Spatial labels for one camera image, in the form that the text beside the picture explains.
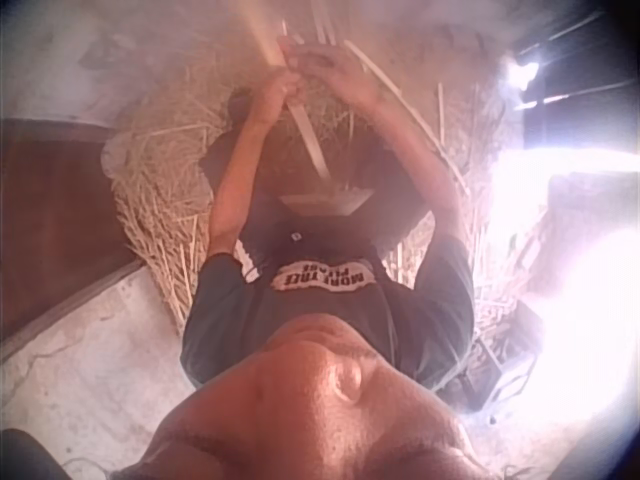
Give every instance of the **shirt logo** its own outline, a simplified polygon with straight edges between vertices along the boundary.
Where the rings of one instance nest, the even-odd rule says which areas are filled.
[[[373,272],[363,263],[349,262],[329,267],[319,262],[301,261],[280,268],[271,286],[281,292],[310,287],[330,292],[355,292],[375,282]]]

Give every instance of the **finger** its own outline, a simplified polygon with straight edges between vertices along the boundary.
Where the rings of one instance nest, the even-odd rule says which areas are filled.
[[[289,56],[292,52],[293,47],[295,46],[295,42],[291,37],[279,36],[277,38],[278,46],[285,57]]]
[[[298,71],[324,82],[329,82],[336,74],[335,67],[307,58],[301,59],[298,63]]]
[[[349,60],[349,57],[346,55],[344,50],[331,45],[305,43],[304,45],[294,45],[291,48],[291,52],[293,55],[298,57],[314,55],[340,66],[344,65],[345,62]]]

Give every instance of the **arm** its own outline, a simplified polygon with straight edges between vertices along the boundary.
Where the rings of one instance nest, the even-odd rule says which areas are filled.
[[[222,177],[209,218],[207,257],[232,253],[249,216],[258,162],[267,134],[278,120],[287,98],[300,89],[300,75],[275,71],[254,94],[231,161]]]
[[[436,219],[436,234],[462,239],[458,195],[447,167],[431,151],[409,114],[386,98],[357,59],[337,47],[301,45],[285,52],[292,68],[326,83],[391,146]]]

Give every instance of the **bamboo stick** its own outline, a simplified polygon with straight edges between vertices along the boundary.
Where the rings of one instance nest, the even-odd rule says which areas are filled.
[[[327,3],[325,0],[315,0],[317,4],[317,9],[320,13],[320,21],[324,27],[325,34],[327,36],[327,40],[330,45],[334,47],[338,45],[338,38],[336,37],[336,31],[333,28],[333,23],[331,23],[331,16],[329,15],[329,9],[327,8]]]
[[[402,96],[402,91],[400,90],[400,88],[387,76],[386,73],[384,73],[382,71],[382,69],[380,67],[378,67],[373,62],[373,60],[371,60],[362,50],[360,50],[356,45],[354,45],[353,42],[350,42],[349,40],[345,40],[344,44],[351,52],[353,52],[354,55],[356,55],[360,59],[360,61],[362,63],[364,63],[369,68],[369,70],[371,70],[373,72],[373,74],[382,83],[385,84],[385,86],[391,91],[391,93],[393,93],[394,96],[400,101],[402,106],[409,112],[409,114],[413,117],[413,119],[418,123],[420,128],[422,128],[422,130],[427,135],[429,140],[431,140],[431,143],[433,143],[433,145],[436,148],[438,154],[440,155],[440,158],[449,167],[449,169],[453,173],[454,177],[456,178],[456,180],[458,181],[458,183],[462,187],[462,190],[464,191],[465,195],[469,196],[469,188],[467,187],[467,184],[464,181],[464,178],[462,177],[462,174],[460,173],[460,170],[451,161],[451,159],[449,159],[449,156],[444,151],[444,148],[440,144],[440,141],[438,140],[438,138],[433,133],[433,130],[431,129],[429,124],[424,120],[424,118],[422,118],[422,115],[420,115],[420,113],[404,99],[404,97]]]
[[[284,55],[276,42],[275,35],[273,35],[273,29],[269,28],[269,23],[267,22],[267,17],[261,2],[258,0],[242,0],[238,3],[240,13],[247,22],[267,63],[276,67],[286,66]],[[329,182],[331,175],[329,174],[322,148],[320,148],[320,142],[309,120],[309,115],[307,115],[302,105],[293,105],[289,102],[287,106],[298,126],[300,135],[302,135],[302,140],[309,151],[313,166],[318,171],[320,178]]]
[[[327,36],[324,32],[324,26],[322,22],[322,14],[320,13],[320,6],[317,0],[311,0],[311,13],[313,15],[313,22],[316,25],[316,34],[318,35],[318,42],[321,44],[327,43]]]

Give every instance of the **wooden plank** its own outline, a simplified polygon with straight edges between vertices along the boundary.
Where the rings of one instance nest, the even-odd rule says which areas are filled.
[[[280,197],[291,211],[301,217],[348,217],[373,195],[373,190],[349,190],[332,194],[284,195]]]

